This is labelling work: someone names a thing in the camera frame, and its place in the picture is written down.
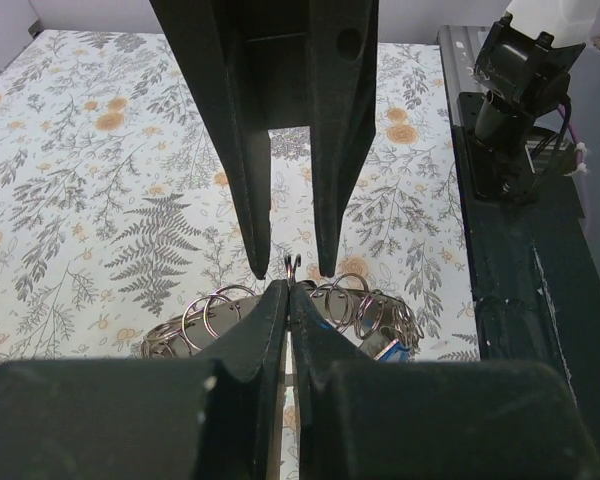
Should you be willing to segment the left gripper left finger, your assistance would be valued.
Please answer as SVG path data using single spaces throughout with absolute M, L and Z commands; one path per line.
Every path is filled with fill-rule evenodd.
M 0 479 L 266 479 L 288 287 L 177 359 L 0 364 Z

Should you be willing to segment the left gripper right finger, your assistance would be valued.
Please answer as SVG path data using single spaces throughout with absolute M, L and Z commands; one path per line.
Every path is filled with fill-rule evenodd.
M 304 479 L 600 479 L 556 372 L 526 361 L 385 363 L 289 291 Z

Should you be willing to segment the silver disc keyring organiser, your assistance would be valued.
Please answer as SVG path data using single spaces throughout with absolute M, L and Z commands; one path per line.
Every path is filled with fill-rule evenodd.
M 416 316 L 400 297 L 369 287 L 358 274 L 344 274 L 331 283 L 301 282 L 323 323 L 335 329 L 373 358 L 398 339 L 419 350 L 424 332 Z M 246 318 L 261 296 L 233 284 L 194 300 L 185 312 L 151 329 L 141 342 L 144 358 L 191 357 Z

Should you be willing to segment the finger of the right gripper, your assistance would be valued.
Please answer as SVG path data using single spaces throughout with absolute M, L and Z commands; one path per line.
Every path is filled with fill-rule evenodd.
M 346 207 L 376 135 L 377 1 L 309 3 L 307 73 L 318 263 L 335 273 Z
M 230 1 L 153 1 L 219 156 L 251 271 L 265 277 L 270 259 L 270 138 Z

